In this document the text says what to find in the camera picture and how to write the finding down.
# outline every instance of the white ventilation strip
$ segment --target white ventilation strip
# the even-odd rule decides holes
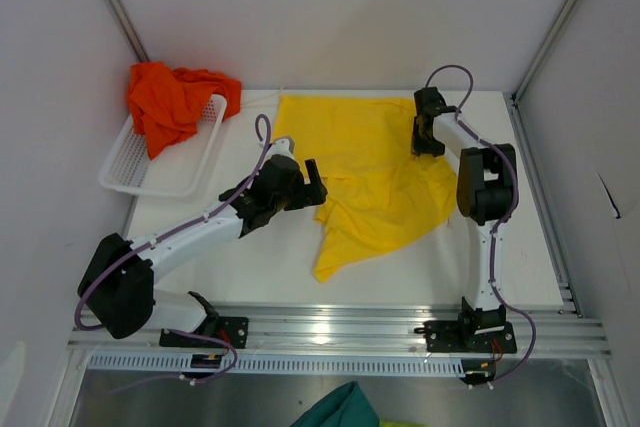
[[[221,368],[231,358],[225,357]],[[191,368],[191,354],[96,352],[89,362],[95,370],[137,370],[175,372],[215,372],[216,369]],[[463,377],[462,362],[453,358],[387,358],[339,356],[243,356],[233,369],[240,374],[372,375],[402,377]]]

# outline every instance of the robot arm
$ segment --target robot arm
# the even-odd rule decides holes
[[[508,168],[493,149],[479,141],[478,134],[459,121],[456,109],[446,105],[437,88],[421,89],[414,97],[417,115],[412,152],[437,157],[444,155],[446,146],[460,159],[456,198],[458,209],[466,218],[470,239],[469,279],[458,320],[426,322],[424,329],[417,332],[428,335],[427,349],[432,352],[480,349],[484,353],[482,346],[494,338],[501,342],[505,352],[514,351],[515,341],[511,325],[506,322],[505,307],[493,290],[502,291],[505,224],[498,222],[512,202],[513,182]],[[513,146],[496,147],[515,171]]]
[[[224,192],[203,212],[163,231],[131,240],[111,234],[100,242],[78,295],[82,298],[92,289],[86,304],[114,338],[127,337],[143,327],[215,334],[218,316],[204,298],[195,292],[154,290],[154,285],[213,246],[267,225],[280,210],[324,203],[327,190],[315,161],[305,162],[310,179],[305,183],[293,146],[288,137],[275,140],[264,164],[240,195],[238,188]],[[123,257],[126,261],[117,270],[97,281]]]

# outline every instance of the plastic laundry basket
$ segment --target plastic laundry basket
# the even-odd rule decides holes
[[[198,133],[168,146],[153,161],[144,135],[133,133],[129,116],[100,170],[100,185],[132,195],[191,195],[202,178],[226,108],[224,97],[212,95],[198,121]]]

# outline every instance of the white wall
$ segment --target white wall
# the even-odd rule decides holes
[[[512,92],[562,0],[123,2],[151,57],[251,87],[413,88],[457,62],[480,89]]]
[[[26,343],[5,425],[30,427],[51,400],[78,281],[128,206],[96,179],[134,60],[102,0],[0,0],[0,12],[0,364]]]
[[[631,425],[640,425],[638,59],[640,0],[584,0],[522,105],[578,300],[604,321]]]

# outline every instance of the orange cloth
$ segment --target orange cloth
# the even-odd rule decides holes
[[[133,130],[144,134],[149,158],[197,132],[196,122],[213,94],[227,99],[224,119],[240,112],[242,84],[221,73],[185,68],[170,70],[164,62],[131,66],[127,104]]]

